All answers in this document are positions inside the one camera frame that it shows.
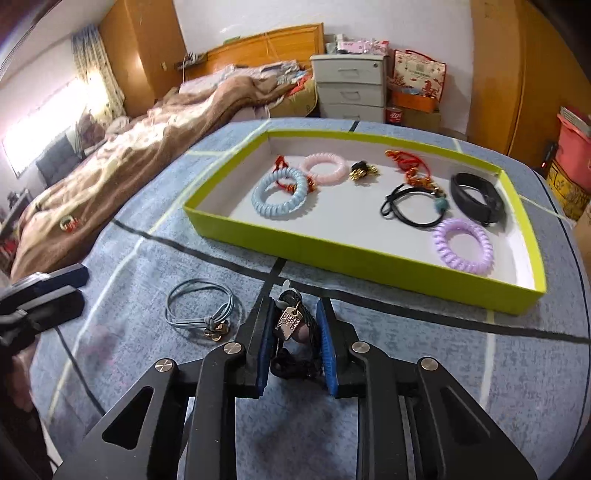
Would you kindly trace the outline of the left hand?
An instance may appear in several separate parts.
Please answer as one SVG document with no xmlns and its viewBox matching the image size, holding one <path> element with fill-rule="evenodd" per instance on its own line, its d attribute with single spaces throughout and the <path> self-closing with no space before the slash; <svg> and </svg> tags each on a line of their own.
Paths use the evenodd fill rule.
<svg viewBox="0 0 591 480">
<path fill-rule="evenodd" d="M 21 351 L 11 359 L 11 366 L 4 376 L 4 385 L 15 406 L 25 412 L 31 412 L 34 407 L 31 394 L 30 368 L 37 349 L 38 342 Z"/>
</svg>

